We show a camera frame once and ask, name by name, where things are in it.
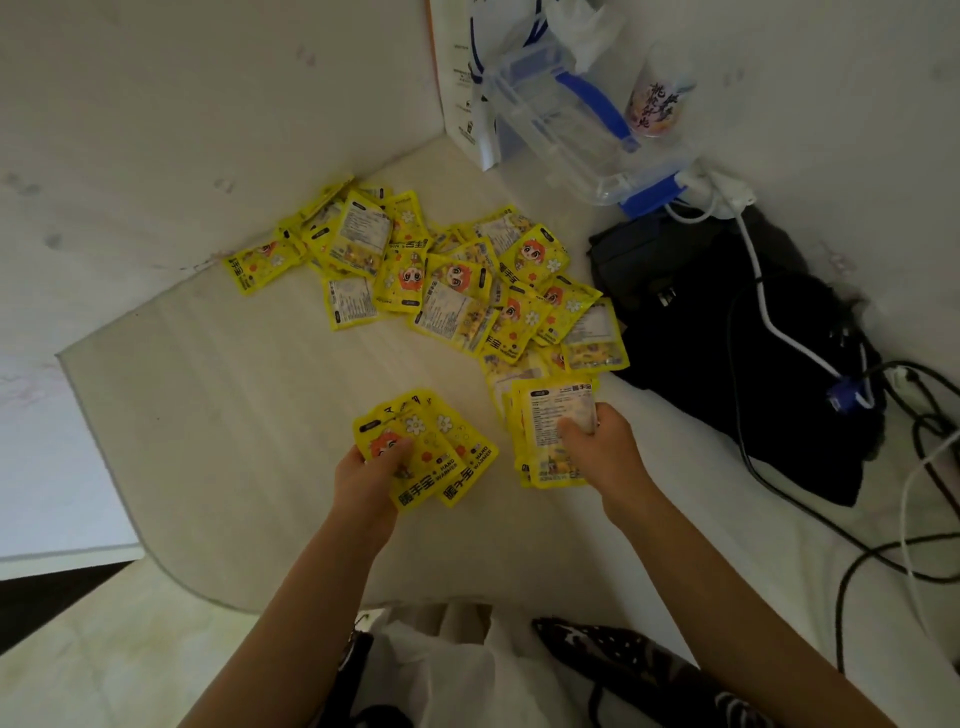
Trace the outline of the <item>person's right hand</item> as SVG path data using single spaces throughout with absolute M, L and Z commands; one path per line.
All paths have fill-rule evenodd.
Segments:
M 595 406 L 597 440 L 589 450 L 567 450 L 569 458 L 602 500 L 618 528 L 635 528 L 650 513 L 659 490 L 642 460 L 630 422 L 606 402 Z

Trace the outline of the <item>person's left hand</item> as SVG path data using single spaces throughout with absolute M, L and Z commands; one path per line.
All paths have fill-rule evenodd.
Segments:
M 372 472 L 373 459 L 365 459 L 354 444 L 335 468 L 330 517 L 366 535 L 382 548 L 391 538 L 399 511 L 391 499 L 393 476 Z

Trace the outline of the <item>yellow cartoon print sachet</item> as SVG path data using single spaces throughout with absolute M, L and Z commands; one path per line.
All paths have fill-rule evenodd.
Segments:
M 493 466 L 499 455 L 499 447 L 438 394 L 426 388 L 414 389 L 413 393 L 435 420 L 436 429 L 462 462 L 452 484 L 444 486 L 438 493 L 444 505 L 454 507 Z
M 427 409 L 432 403 L 433 392 L 414 389 L 406 394 L 382 402 L 372 415 L 375 427 L 397 426 L 404 434 L 420 435 L 428 430 L 430 415 Z
M 402 440 L 412 449 L 390 480 L 390 499 L 399 512 L 416 507 L 452 483 L 462 461 L 414 401 L 381 414 L 366 414 L 352 423 L 354 441 L 366 460 L 388 454 Z

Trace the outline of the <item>small stack of yellow sachets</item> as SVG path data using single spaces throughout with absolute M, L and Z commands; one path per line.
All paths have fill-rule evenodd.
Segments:
M 569 419 L 580 431 L 594 434 L 596 383 L 593 375 L 573 373 L 510 382 L 508 422 L 512 432 L 522 438 L 517 457 L 532 487 L 554 489 L 587 484 L 570 459 L 557 424 Z

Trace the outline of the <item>person's right forearm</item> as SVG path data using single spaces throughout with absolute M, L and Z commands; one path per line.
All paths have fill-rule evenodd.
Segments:
M 704 673 L 787 728 L 896 728 L 660 490 L 604 506 Z

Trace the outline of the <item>beige mat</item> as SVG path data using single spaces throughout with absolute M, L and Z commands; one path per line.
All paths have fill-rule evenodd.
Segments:
M 402 318 L 333 331 L 316 273 L 245 297 L 209 268 L 59 356 L 150 556 L 207 600 L 260 612 L 327 516 L 356 417 L 436 392 L 499 457 L 454 507 L 400 516 L 362 604 L 479 601 L 576 622 L 652 622 L 662 602 L 595 491 L 525 488 L 472 357 Z

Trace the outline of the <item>pile of yellow packets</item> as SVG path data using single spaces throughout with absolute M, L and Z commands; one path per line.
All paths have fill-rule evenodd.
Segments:
M 549 228 L 506 205 L 435 229 L 414 190 L 391 191 L 332 181 L 222 267 L 252 295 L 310 266 L 333 331 L 404 318 L 479 359 L 499 408 L 516 380 L 629 368 L 613 302 L 570 276 L 570 253 Z

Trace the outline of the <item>black bag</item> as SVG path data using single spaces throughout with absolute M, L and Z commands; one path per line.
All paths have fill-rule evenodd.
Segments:
M 745 442 L 750 458 L 831 504 L 857 504 L 865 463 L 884 437 L 885 395 L 841 414 L 827 392 L 881 361 L 852 303 L 810 274 L 789 235 L 750 206 L 742 214 L 774 325 L 838 375 L 768 330 L 749 252 L 734 221 L 681 224 L 665 212 L 588 238 L 595 287 L 613 301 L 630 365 L 616 376 Z

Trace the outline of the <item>white garment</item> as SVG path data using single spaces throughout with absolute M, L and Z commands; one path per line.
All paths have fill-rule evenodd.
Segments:
M 368 630 L 371 646 L 349 718 L 358 728 L 592 728 L 570 695 L 532 615 L 494 606 L 477 623 L 443 617 L 434 634 L 420 609 L 387 610 Z

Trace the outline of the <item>black patterned cloth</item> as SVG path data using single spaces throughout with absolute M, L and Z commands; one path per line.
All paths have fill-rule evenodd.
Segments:
M 558 617 L 531 626 L 592 728 L 783 728 L 642 633 Z

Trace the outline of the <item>white bed sheet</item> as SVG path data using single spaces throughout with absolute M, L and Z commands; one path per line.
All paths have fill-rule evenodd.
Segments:
M 753 480 L 732 440 L 661 397 L 604 375 L 600 397 L 629 421 L 651 475 L 759 595 L 830 661 L 834 600 L 856 549 Z M 623 536 L 587 487 L 522 486 L 511 439 L 492 418 L 500 456 L 484 496 L 503 514 L 484 535 L 490 601 L 534 616 L 634 628 L 690 650 Z M 960 585 L 919 585 L 936 641 L 919 625 L 906 578 L 870 560 L 846 592 L 846 675 L 900 728 L 960 728 Z

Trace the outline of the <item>white power adapter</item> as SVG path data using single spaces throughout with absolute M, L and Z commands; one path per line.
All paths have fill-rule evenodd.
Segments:
M 690 166 L 675 174 L 674 182 L 680 189 L 677 202 L 719 220 L 733 220 L 758 201 L 746 182 L 710 169 Z

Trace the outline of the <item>printed plastic cup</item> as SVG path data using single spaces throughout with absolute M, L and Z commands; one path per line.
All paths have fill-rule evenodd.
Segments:
M 675 42 L 655 42 L 630 92 L 625 118 L 631 133 L 647 139 L 671 133 L 697 85 L 690 52 Z

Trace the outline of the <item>white paper bag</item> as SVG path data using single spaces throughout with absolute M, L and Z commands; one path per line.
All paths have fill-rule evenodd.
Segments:
M 473 111 L 472 0 L 427 0 L 443 127 L 449 139 L 481 171 L 494 167 L 489 119 Z

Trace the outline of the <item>clear plastic bag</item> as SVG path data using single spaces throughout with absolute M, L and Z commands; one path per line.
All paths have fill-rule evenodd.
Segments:
M 476 86 L 501 55 L 543 41 L 548 35 L 574 58 L 583 74 L 618 39 L 626 24 L 616 8 L 591 0 L 469 0 L 469 70 Z

